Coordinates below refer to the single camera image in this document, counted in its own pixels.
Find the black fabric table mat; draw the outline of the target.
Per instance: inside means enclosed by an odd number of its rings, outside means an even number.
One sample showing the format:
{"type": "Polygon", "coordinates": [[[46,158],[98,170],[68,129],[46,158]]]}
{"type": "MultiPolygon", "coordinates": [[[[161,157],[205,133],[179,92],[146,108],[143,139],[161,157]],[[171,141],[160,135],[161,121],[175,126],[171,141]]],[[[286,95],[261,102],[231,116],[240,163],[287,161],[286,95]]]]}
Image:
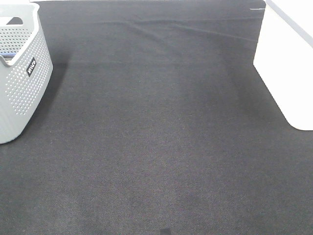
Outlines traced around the black fabric table mat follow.
{"type": "Polygon", "coordinates": [[[312,234],[313,134],[253,66],[264,1],[39,5],[53,73],[0,147],[1,234],[312,234]]]}

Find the white plastic bin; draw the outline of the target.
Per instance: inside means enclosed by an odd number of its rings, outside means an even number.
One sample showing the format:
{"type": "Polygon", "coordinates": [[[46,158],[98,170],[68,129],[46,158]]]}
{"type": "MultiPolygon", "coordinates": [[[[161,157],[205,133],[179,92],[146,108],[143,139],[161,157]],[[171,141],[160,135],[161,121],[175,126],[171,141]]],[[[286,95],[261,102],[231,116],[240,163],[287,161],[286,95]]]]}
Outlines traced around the white plastic bin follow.
{"type": "Polygon", "coordinates": [[[267,0],[253,64],[287,122],[313,129],[313,2],[267,0]]]}

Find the blue towel in basket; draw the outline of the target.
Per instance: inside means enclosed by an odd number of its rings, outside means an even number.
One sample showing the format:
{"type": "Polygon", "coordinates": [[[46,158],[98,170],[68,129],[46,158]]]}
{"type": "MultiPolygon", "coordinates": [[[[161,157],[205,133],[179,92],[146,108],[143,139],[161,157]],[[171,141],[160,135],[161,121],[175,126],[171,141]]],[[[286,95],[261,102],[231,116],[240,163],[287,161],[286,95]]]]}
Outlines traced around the blue towel in basket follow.
{"type": "Polygon", "coordinates": [[[12,60],[16,53],[14,52],[1,52],[0,55],[5,59],[5,60],[12,60]]]}

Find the grey perforated laundry basket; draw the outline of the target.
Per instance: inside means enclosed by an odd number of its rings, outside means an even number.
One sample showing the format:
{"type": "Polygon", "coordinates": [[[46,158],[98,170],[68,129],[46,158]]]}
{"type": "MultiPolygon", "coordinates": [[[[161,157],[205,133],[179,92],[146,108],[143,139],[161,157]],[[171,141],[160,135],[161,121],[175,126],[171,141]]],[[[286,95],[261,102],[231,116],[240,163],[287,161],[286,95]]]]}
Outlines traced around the grey perforated laundry basket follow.
{"type": "Polygon", "coordinates": [[[14,52],[12,60],[0,56],[0,142],[16,139],[24,130],[49,83],[53,64],[38,14],[28,0],[2,0],[0,15],[19,18],[21,24],[1,25],[0,52],[14,52]]]}

